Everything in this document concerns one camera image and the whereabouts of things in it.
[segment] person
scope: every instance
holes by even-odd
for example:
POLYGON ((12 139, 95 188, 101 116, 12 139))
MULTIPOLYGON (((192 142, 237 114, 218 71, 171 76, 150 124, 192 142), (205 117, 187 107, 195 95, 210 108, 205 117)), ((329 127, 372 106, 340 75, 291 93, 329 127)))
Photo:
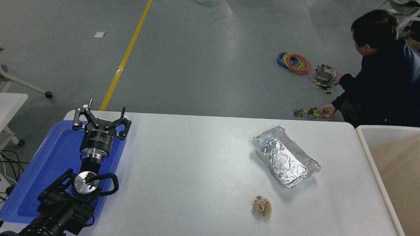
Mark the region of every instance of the person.
POLYGON ((353 77, 339 74, 344 93, 321 108, 321 118, 337 110, 359 125, 420 127, 420 58, 398 38, 398 21, 386 10, 373 10, 354 21, 354 46, 362 69, 353 77))

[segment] aluminum foil tray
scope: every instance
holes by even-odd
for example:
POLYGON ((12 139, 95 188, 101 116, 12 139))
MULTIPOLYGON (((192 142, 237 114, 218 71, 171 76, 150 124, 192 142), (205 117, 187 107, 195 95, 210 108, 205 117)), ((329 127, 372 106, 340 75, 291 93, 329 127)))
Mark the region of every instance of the aluminum foil tray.
POLYGON ((258 155, 280 182, 288 188, 294 188, 302 179, 319 172, 321 168, 316 160, 297 146, 281 126, 257 135, 252 140, 252 145, 258 149, 258 155))

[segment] black hair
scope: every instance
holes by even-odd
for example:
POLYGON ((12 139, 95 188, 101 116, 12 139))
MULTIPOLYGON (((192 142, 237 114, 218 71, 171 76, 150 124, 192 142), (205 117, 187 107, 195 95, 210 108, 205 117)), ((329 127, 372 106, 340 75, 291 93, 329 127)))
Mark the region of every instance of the black hair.
POLYGON ((359 47, 381 50, 398 39, 398 20, 387 10, 373 10, 355 20, 351 30, 359 47))

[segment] coiled wire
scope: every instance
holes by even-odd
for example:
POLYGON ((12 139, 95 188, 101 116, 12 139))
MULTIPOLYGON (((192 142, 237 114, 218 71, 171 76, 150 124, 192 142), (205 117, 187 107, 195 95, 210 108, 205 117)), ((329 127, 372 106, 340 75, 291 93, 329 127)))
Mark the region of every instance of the coiled wire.
POLYGON ((296 53, 281 52, 277 57, 277 63, 301 75, 307 75, 312 71, 311 63, 296 53))

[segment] white table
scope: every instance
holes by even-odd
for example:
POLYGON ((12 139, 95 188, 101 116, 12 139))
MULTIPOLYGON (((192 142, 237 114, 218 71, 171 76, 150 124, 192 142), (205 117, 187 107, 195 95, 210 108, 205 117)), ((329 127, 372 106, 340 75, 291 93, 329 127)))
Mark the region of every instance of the white table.
POLYGON ((0 131, 4 129, 6 132, 0 133, 0 149, 6 146, 10 139, 13 138, 14 134, 7 127, 7 124, 25 103, 26 99, 28 99, 27 94, 0 92, 0 131))
MULTIPOLYGON (((120 189, 81 236, 396 235, 347 123, 126 115, 132 126, 116 171, 120 189), (321 165, 294 189, 280 184, 251 144, 277 125, 321 165), (272 203, 269 218, 252 209, 258 195, 272 203)), ((1 230, 19 232, 24 226, 5 223, 1 230)))

